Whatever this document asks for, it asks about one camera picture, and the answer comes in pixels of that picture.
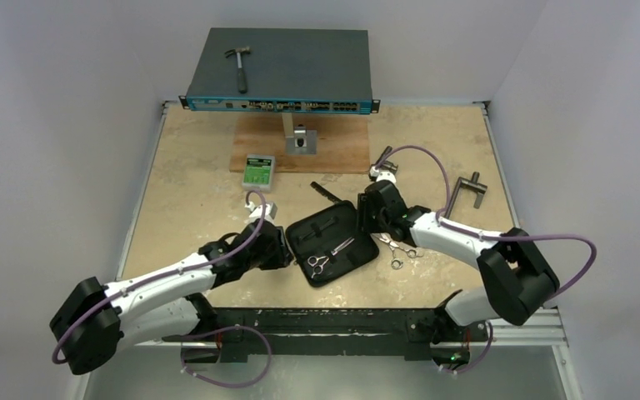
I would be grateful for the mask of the silver thinning scissors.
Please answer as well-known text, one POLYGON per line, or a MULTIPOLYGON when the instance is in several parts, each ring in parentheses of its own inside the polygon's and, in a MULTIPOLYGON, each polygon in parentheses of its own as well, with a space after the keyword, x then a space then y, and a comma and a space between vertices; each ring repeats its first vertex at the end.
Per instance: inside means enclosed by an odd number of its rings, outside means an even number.
POLYGON ((339 243, 330 253, 323 255, 312 255, 307 258, 307 265, 311 268, 311 278, 315 278, 323 273, 325 265, 329 262, 331 256, 336 256, 344 248, 348 247, 355 241, 354 237, 349 237, 339 243))

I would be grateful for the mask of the silver straight scissors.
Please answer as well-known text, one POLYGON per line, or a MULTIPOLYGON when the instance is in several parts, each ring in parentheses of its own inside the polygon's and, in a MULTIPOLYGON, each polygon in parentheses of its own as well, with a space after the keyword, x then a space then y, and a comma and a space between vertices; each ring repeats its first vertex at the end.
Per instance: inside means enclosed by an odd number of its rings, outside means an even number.
POLYGON ((391 268, 393 270, 399 270, 403 268, 403 259, 416 259, 422 258, 423 255, 419 253, 416 249, 407 248, 400 245, 398 242, 393 241, 393 239, 386 233, 374 233, 373 236, 390 250, 392 254, 391 260, 391 268))

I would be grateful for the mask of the black zipper tool case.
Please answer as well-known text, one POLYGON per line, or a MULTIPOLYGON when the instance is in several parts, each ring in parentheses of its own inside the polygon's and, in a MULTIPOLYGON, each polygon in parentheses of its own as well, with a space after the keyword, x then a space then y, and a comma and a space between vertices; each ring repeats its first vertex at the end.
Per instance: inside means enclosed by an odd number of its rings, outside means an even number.
POLYGON ((291 224, 285 231, 288 245, 308 284, 320 288, 363 267, 379 256, 373 238, 357 227, 358 213, 349 201, 341 201, 291 224), (331 256, 321 275, 311 278, 307 258, 329 254, 339 243, 354 237, 355 241, 336 256, 331 256))

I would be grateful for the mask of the black hair comb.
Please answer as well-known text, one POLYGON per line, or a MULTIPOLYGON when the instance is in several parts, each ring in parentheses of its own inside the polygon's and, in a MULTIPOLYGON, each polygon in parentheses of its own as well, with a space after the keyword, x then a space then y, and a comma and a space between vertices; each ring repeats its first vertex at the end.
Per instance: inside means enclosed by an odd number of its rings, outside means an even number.
POLYGON ((340 203, 342 201, 342 199, 340 197, 336 196, 335 194, 333 194, 332 192, 327 190, 323 185, 321 185, 318 182, 312 181, 310 183, 310 186, 318 194, 320 194, 321 196, 323 196, 324 198, 326 198, 327 200, 329 200, 333 204, 340 203))

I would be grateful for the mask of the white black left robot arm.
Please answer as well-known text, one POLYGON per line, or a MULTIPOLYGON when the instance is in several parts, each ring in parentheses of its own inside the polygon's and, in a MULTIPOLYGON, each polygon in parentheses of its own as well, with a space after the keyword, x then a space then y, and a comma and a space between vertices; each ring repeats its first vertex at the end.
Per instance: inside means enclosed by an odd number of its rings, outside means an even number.
POLYGON ((214 333, 215 318, 203 293, 255 268, 285 268, 292 258, 283 228, 258 219, 232 242, 221 237, 140 277, 110 283, 84 279, 49 323, 57 340, 52 362, 83 375, 135 344, 188 335, 206 340, 214 333))

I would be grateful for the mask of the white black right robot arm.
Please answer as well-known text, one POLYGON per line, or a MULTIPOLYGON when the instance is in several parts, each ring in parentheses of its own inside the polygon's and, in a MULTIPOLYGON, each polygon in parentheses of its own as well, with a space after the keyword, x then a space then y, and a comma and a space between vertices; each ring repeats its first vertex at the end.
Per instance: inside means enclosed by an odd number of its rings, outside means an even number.
POLYGON ((357 212, 365 233, 385 233, 396 243, 447 255, 479 272, 481 287, 459 291, 437 307, 434 327, 443 338, 454 339, 467 325, 493 318, 521 326, 560 288, 532 237, 520 228, 484 231, 427 207, 408 207, 389 181, 360 192, 357 212))

